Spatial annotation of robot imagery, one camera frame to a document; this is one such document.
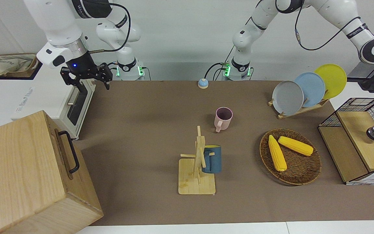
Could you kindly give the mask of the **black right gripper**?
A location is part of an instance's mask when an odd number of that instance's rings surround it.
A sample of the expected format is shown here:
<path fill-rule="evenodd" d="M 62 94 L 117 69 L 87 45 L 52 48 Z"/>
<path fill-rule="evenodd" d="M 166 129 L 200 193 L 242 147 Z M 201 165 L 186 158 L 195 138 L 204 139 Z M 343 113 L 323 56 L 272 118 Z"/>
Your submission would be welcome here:
<path fill-rule="evenodd" d="M 62 67 L 60 75 L 66 85 L 76 87 L 80 93 L 85 93 L 85 87 L 81 84 L 80 79 L 95 78 L 101 81 L 107 90 L 110 89 L 110 81 L 113 80 L 113 74 L 107 63 L 96 65 L 89 52 L 86 52 L 78 58 L 66 62 L 67 67 Z M 75 79 L 70 77 L 70 73 L 76 76 Z"/>

